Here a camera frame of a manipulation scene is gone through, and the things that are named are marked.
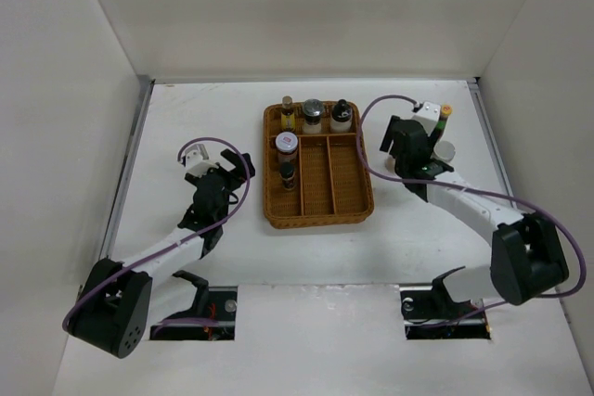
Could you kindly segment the white cap salt jar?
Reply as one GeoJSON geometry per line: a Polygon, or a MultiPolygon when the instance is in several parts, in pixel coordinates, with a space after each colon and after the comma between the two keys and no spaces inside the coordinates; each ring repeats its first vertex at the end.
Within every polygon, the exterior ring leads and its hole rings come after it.
{"type": "Polygon", "coordinates": [[[438,160],[449,163],[456,156],[456,148],[451,142],[440,140],[433,147],[433,155],[438,160]]]}

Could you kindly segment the red sauce bottle yellow cap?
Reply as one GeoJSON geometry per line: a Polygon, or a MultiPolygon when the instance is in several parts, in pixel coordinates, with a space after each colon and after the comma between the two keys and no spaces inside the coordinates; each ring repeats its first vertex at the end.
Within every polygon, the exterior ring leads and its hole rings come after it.
{"type": "Polygon", "coordinates": [[[440,108],[440,116],[432,133],[434,143],[437,143],[443,136],[446,130],[446,125],[449,117],[452,114],[452,107],[450,105],[442,105],[440,108]]]}

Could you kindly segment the small dark spice jar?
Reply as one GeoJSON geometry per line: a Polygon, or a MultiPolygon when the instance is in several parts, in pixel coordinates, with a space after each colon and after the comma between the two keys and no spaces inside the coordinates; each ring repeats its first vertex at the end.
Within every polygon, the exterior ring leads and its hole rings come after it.
{"type": "Polygon", "coordinates": [[[285,190],[292,190],[295,187],[295,166],[291,162],[283,162],[279,165],[278,172],[282,187],[285,190]]]}

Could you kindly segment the black cap white bottle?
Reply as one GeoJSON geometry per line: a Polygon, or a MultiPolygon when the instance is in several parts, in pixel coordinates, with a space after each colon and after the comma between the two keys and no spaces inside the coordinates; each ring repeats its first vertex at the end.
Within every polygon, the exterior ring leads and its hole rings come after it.
{"type": "Polygon", "coordinates": [[[334,134],[350,133],[353,109],[345,99],[340,99],[330,113],[330,131],[334,134]]]}

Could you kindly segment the red white lid jar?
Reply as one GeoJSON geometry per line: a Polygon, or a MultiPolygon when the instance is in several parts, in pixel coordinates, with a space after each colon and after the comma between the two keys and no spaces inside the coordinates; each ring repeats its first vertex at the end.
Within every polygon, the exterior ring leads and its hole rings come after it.
{"type": "Polygon", "coordinates": [[[293,163],[297,158],[299,139],[292,132],[282,132],[275,138],[275,147],[278,154],[278,163],[293,163]]]}

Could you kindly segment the yellow label oil bottle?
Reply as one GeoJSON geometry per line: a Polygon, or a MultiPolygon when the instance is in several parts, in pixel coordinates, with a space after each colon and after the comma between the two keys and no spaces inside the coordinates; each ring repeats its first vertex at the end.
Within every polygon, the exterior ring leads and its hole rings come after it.
{"type": "Polygon", "coordinates": [[[291,96],[284,96],[281,101],[280,127],[282,132],[296,131],[295,108],[291,96]]]}

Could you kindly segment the clear lid pepper jar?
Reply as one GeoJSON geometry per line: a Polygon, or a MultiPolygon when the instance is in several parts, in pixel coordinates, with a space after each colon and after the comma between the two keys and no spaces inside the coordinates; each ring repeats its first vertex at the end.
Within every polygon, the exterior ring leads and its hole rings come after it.
{"type": "Polygon", "coordinates": [[[302,112],[303,133],[320,134],[322,131],[324,104],[319,99],[307,99],[302,104],[302,112]]]}

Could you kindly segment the pink cap spice jar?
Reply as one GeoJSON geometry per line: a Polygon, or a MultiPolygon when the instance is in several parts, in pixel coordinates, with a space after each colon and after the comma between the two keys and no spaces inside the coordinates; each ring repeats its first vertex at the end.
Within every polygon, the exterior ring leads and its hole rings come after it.
{"type": "Polygon", "coordinates": [[[394,173],[394,166],[395,166],[395,160],[394,158],[388,157],[385,162],[384,162],[385,168],[388,172],[390,173],[394,173]]]}

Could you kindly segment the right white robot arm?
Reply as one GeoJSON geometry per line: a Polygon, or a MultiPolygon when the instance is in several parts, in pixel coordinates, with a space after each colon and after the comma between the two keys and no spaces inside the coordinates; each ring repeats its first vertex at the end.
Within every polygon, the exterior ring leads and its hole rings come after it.
{"type": "Polygon", "coordinates": [[[422,200],[449,212],[491,248],[488,274],[497,294],[518,306],[558,286],[569,270],[557,229],[546,215],[521,213],[471,188],[452,166],[433,157],[433,141],[415,120],[393,116],[380,151],[422,200]]]}

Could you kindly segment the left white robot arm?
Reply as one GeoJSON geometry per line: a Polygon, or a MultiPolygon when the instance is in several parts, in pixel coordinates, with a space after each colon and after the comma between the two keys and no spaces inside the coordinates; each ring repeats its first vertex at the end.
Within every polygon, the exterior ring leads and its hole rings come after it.
{"type": "Polygon", "coordinates": [[[191,204],[181,221],[165,239],[136,257],[95,263],[62,328],[69,335],[110,355],[130,355],[149,324],[152,292],[169,278],[188,281],[194,288],[176,299],[181,318],[195,321],[208,310],[208,283],[186,271],[186,266],[213,251],[224,225],[243,204],[237,190],[248,190],[255,175],[249,154],[234,147],[221,156],[231,164],[226,169],[202,156],[201,144],[182,152],[185,179],[194,186],[191,204]]]}

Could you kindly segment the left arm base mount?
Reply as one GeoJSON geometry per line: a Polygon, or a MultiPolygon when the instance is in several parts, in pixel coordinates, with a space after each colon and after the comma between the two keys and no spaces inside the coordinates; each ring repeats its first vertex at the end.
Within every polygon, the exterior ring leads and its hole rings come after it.
{"type": "Polygon", "coordinates": [[[236,287],[213,287],[198,275],[178,271],[153,294],[147,339],[233,340],[238,306],[236,287]]]}

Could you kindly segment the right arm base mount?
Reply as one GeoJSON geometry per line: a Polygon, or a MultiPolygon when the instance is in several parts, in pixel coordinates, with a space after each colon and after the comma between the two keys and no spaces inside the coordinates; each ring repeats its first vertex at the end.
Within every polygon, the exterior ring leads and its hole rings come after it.
{"type": "Polygon", "coordinates": [[[485,313],[470,300],[454,302],[444,280],[461,267],[438,275],[430,284],[400,287],[401,314],[407,340],[490,340],[485,313]]]}

